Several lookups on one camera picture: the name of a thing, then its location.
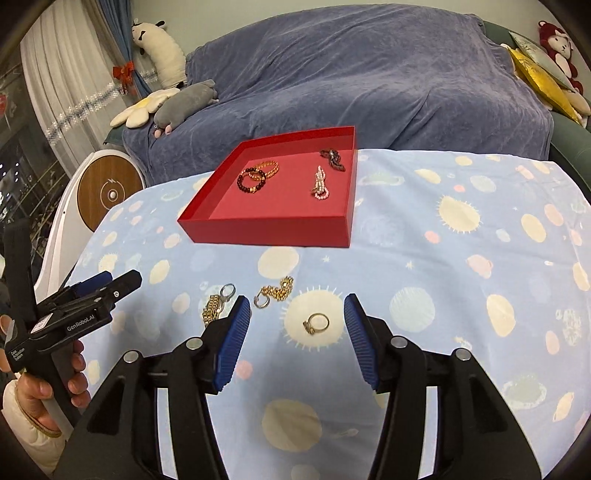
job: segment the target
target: sleeve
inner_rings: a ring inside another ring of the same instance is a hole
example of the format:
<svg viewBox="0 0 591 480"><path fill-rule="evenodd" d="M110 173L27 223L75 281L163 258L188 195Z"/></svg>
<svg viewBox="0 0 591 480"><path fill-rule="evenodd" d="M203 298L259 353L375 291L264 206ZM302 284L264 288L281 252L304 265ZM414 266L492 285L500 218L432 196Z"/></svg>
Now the sleeve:
<svg viewBox="0 0 591 480"><path fill-rule="evenodd" d="M2 414L25 451L46 474L51 475L66 445L63 435L49 436L36 428L22 412L15 396L17 380L4 390Z"/></svg>

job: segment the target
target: screw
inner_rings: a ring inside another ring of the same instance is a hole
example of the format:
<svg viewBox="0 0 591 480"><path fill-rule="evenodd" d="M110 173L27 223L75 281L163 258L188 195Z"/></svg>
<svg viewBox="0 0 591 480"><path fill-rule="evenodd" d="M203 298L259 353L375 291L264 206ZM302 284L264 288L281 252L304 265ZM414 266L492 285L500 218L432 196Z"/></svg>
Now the screw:
<svg viewBox="0 0 591 480"><path fill-rule="evenodd" d="M203 340L201 340L199 337L193 337L187 340L185 346L189 350L199 350L203 346Z"/></svg>
<svg viewBox="0 0 591 480"><path fill-rule="evenodd" d="M390 345L394 348L405 348L408 345L408 340L404 337L396 336L390 340Z"/></svg>
<svg viewBox="0 0 591 480"><path fill-rule="evenodd" d="M130 350L123 356L123 360L128 363L132 364L139 358L139 353L135 350Z"/></svg>
<svg viewBox="0 0 591 480"><path fill-rule="evenodd" d="M458 357L461 361L465 362L472 358L472 354L470 350L466 350L465 348L459 348L456 350L456 357Z"/></svg>

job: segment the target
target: plush toy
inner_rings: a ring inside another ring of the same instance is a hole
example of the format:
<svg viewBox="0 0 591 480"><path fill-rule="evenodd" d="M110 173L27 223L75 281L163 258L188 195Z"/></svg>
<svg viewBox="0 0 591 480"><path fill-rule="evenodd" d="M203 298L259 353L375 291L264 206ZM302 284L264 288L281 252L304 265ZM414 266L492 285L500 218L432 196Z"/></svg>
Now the plush toy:
<svg viewBox="0 0 591 480"><path fill-rule="evenodd" d="M115 128L125 124L127 128L138 128L145 125L150 118L150 114L157 111L166 100L179 93L178 88L170 88L168 90L158 90L150 93L146 98L141 99L138 103L127 107L113 120L111 120L111 127Z"/></svg>
<svg viewBox="0 0 591 480"><path fill-rule="evenodd" d="M208 105L218 103L217 92L213 89L215 84L216 82L213 80L195 83L185 87L180 93L166 101L154 115L156 125L154 136L159 138L163 130L166 135L170 135L170 132L195 112Z"/></svg>
<svg viewBox="0 0 591 480"><path fill-rule="evenodd" d="M143 55L148 53L158 73L163 88L182 88L187 81L185 74L185 55L181 47L162 27L164 21L153 23L134 23L131 29L134 43Z"/></svg>
<svg viewBox="0 0 591 480"><path fill-rule="evenodd" d="M583 94L583 85L575 80L579 72L571 62L574 50L572 40L562 28L556 25L544 21L539 22L538 25L540 26L540 45L569 78L575 90Z"/></svg>

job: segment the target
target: finger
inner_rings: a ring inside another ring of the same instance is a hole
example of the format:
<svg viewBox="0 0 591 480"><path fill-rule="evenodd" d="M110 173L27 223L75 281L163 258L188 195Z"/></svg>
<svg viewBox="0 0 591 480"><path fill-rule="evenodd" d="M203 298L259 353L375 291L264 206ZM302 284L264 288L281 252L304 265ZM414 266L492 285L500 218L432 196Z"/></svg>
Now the finger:
<svg viewBox="0 0 591 480"><path fill-rule="evenodd" d="M82 353L84 351L84 343L79 340L74 340L74 353Z"/></svg>
<svg viewBox="0 0 591 480"><path fill-rule="evenodd" d="M8 364L8 359L2 348L0 348L0 370L4 373L10 372L10 365Z"/></svg>
<svg viewBox="0 0 591 480"><path fill-rule="evenodd" d="M47 400L53 395L53 389L49 383L27 373L22 374L18 379L18 392L26 400Z"/></svg>
<svg viewBox="0 0 591 480"><path fill-rule="evenodd" d="M68 381L68 389L74 394L79 395L88 388L88 380L84 374L78 373Z"/></svg>
<svg viewBox="0 0 591 480"><path fill-rule="evenodd" d="M79 353L72 355L72 367L76 372L82 372L86 368L84 357Z"/></svg>
<svg viewBox="0 0 591 480"><path fill-rule="evenodd" d="M8 326L10 325L11 318L8 315L0 316L0 329L4 332L4 335L8 333Z"/></svg>
<svg viewBox="0 0 591 480"><path fill-rule="evenodd" d="M80 395L76 395L72 397L72 405L78 408L86 408L90 403L90 392L86 390L82 392Z"/></svg>

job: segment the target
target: human hand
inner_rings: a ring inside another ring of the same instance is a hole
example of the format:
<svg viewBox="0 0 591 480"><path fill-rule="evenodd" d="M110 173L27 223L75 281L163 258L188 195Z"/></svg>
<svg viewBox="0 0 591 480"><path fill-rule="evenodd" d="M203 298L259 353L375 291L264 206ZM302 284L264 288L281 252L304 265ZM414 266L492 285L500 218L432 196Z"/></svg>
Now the human hand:
<svg viewBox="0 0 591 480"><path fill-rule="evenodd" d="M2 331L6 332L11 319L8 315L0 317ZM72 404L78 408L86 408L90 403L90 393L88 392L88 380L82 371L86 368L86 362L81 355L84 345L81 341L73 342L72 367L76 372L68 381L68 389L74 395ZM3 372L10 372L10 365L3 349L0 349L0 369ZM56 422L51 418L41 400L49 400L53 396L51 385L34 377L31 374L22 374L16 388L17 401L21 408L32 418L37 420L46 429L54 432L59 431Z"/></svg>

